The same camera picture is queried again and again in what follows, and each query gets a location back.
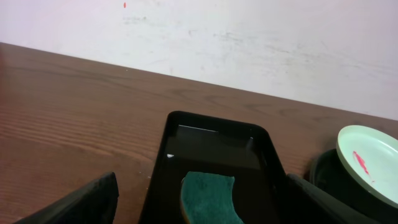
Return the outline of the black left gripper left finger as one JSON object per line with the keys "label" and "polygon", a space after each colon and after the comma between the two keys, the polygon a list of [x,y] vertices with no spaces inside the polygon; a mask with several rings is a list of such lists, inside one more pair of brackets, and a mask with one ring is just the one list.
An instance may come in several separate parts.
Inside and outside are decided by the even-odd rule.
{"label": "black left gripper left finger", "polygon": [[16,224],[112,224],[118,197],[116,175],[108,172]]}

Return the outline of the green yellow sponge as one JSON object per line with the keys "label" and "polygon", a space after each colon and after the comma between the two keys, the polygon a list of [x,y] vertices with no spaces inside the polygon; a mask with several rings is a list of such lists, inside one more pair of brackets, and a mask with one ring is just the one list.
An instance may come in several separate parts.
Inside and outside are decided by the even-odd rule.
{"label": "green yellow sponge", "polygon": [[233,205],[234,177],[188,172],[182,180],[180,209],[189,224],[243,224]]}

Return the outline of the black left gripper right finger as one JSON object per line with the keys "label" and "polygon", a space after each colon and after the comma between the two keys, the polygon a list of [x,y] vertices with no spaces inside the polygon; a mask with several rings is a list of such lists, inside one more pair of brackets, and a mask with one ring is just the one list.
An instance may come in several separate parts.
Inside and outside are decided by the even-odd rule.
{"label": "black left gripper right finger", "polygon": [[374,224],[357,212],[295,174],[287,177],[286,214],[292,223]]}

